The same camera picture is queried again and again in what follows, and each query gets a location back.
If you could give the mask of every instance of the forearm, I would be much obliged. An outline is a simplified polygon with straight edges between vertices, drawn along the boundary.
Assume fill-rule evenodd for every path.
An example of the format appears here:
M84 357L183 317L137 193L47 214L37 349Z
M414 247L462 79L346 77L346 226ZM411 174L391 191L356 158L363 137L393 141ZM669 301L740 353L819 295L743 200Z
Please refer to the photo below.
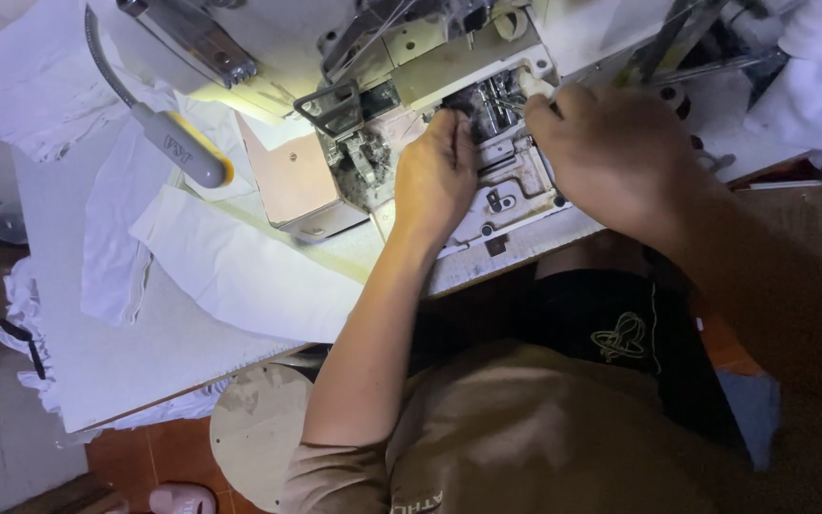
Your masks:
M303 442L361 446L392 432L417 302L436 251L396 228L313 386Z
M822 394L822 257L715 193L657 244L782 383Z

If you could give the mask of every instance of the tiled floor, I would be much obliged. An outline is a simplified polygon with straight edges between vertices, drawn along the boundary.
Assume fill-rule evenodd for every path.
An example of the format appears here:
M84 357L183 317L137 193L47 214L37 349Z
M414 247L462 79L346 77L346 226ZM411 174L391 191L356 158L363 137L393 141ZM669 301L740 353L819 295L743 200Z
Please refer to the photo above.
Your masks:
M217 496L218 514L263 512L227 484L211 455L211 418L176 420L134 430L107 430L86 446L88 467L148 512L148 495L164 482L204 485Z

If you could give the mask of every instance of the sewing machine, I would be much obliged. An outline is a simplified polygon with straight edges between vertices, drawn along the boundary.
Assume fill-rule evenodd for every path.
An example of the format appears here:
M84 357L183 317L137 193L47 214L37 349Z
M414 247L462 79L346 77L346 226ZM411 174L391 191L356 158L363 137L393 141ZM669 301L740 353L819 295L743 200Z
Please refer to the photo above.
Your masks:
M633 49L667 26L668 9L687 14L678 31L694 13L687 0L597 0L591 8L553 0L92 0L91 7L120 51L181 93L243 114L268 221L300 239L337 237L370 218L386 237L401 149L440 107L464 111L480 150L478 192L440 256L571 206L520 112L498 99L523 101L593 74L611 80ZM310 122L315 130L267 148L249 118Z

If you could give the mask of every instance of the left hand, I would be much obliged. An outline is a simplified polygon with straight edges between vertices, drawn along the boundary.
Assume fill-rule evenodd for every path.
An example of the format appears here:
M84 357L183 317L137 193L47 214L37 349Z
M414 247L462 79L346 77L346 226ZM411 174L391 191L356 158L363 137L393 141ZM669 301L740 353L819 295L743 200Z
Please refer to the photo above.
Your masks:
M474 199L474 152L468 117L452 109L437 111L427 131L398 159L394 235L431 251L442 249Z

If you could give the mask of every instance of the black shorts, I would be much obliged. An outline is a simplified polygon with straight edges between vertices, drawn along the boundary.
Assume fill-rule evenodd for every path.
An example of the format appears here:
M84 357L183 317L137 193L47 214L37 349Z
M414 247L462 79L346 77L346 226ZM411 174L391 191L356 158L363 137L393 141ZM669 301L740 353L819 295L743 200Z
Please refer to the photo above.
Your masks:
M681 295L627 272L563 272L535 283L516 303L512 324L522 341L655 377L668 418L715 443L744 447Z

